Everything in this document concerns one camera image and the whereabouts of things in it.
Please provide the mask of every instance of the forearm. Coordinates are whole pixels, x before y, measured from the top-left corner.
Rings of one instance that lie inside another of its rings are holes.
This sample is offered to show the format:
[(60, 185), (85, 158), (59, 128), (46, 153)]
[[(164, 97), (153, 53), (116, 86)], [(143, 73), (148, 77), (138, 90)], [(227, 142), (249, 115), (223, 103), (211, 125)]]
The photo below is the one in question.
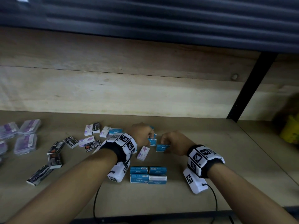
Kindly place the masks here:
[(207, 175), (242, 223), (298, 224), (282, 207), (225, 165), (214, 164)]
[(113, 151), (100, 149), (45, 188), (7, 223), (71, 222), (90, 201), (116, 162)]

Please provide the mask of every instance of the black cable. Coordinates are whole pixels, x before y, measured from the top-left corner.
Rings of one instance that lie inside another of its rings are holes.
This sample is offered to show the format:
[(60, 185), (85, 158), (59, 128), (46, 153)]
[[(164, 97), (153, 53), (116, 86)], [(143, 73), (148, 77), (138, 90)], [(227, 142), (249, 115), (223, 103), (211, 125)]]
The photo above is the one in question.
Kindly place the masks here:
[[(207, 186), (212, 190), (212, 192), (213, 192), (213, 194), (214, 194), (214, 197), (215, 197), (215, 202), (216, 202), (216, 209), (215, 209), (215, 211), (217, 211), (217, 210), (218, 210), (218, 203), (217, 203), (217, 198), (216, 198), (216, 195), (215, 195), (214, 190), (213, 190), (212, 187), (209, 186), (208, 184), (202, 184), (202, 185), (207, 185)], [(211, 224), (214, 223), (214, 221), (215, 221), (215, 217), (216, 217), (216, 214), (214, 215), (213, 220), (211, 221)]]
[(94, 220), (95, 220), (95, 222), (96, 222), (97, 224), (99, 224), (99, 222), (97, 222), (97, 218), (95, 217), (95, 202), (97, 201), (97, 195), (98, 195), (98, 193), (99, 193), (99, 189), (100, 189), (100, 188), (101, 188), (101, 185), (100, 185), (100, 187), (98, 188), (97, 193), (95, 194), (94, 210), (93, 210), (93, 212), (94, 212)]
[(231, 224), (235, 224), (234, 220), (232, 219), (232, 217), (230, 215), (228, 216), (228, 218), (229, 218)]

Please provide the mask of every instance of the hand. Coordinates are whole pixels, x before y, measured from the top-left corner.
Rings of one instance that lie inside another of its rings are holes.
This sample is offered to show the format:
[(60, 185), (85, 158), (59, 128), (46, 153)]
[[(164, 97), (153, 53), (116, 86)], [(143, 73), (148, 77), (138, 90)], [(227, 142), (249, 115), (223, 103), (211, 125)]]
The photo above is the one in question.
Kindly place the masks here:
[(145, 123), (134, 124), (126, 130), (128, 135), (131, 135), (138, 146), (148, 146), (150, 141), (148, 138), (154, 138), (154, 130)]
[(179, 156), (187, 155), (189, 148), (193, 145), (196, 145), (192, 140), (187, 138), (179, 131), (169, 132), (162, 135), (161, 144), (169, 145), (164, 152), (165, 153), (175, 153)]

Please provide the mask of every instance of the clear plastic box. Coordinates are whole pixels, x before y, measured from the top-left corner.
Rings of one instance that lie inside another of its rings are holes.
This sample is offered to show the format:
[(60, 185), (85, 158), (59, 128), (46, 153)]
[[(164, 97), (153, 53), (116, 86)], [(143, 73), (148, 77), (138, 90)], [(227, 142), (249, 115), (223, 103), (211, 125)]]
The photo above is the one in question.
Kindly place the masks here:
[(0, 141), (0, 155), (6, 153), (7, 151), (7, 144), (5, 141)]
[(23, 135), (16, 141), (15, 148), (13, 149), (14, 154), (23, 155), (36, 150), (36, 134)]
[(19, 131), (15, 122), (10, 122), (0, 126), (0, 140), (13, 138)]
[(35, 133), (40, 126), (40, 119), (26, 120), (19, 129), (19, 134), (32, 134)]

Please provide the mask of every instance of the wristband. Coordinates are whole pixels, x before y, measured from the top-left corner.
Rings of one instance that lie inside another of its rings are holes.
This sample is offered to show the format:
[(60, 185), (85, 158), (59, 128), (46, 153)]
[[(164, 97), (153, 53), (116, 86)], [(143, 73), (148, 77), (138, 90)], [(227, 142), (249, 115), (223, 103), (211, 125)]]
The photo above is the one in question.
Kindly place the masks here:
[(105, 140), (100, 148), (114, 151), (117, 155), (117, 162), (127, 162), (137, 152), (137, 143), (127, 133), (116, 133)]
[(215, 163), (225, 163), (223, 157), (203, 145), (193, 145), (187, 152), (188, 168), (199, 178), (208, 178), (207, 172)]

